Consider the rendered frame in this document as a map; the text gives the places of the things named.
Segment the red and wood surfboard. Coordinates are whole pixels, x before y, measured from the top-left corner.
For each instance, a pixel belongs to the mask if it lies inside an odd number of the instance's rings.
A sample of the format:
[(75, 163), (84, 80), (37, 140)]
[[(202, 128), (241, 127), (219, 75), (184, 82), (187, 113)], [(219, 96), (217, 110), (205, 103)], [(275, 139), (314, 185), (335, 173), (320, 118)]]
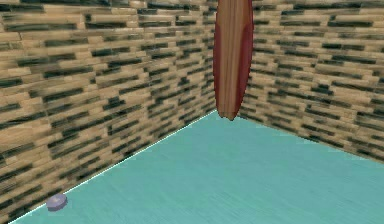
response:
[(218, 0), (213, 48), (216, 108), (233, 120), (246, 90), (253, 51), (252, 0)]

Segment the small grey round disc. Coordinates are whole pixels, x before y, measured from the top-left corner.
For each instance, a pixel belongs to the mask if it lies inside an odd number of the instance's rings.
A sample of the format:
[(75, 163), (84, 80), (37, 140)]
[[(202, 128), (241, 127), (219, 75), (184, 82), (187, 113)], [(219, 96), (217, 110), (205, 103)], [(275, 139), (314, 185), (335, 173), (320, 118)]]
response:
[(47, 200), (46, 207), (48, 211), (53, 212), (63, 209), (67, 203), (68, 198), (65, 194), (56, 194)]

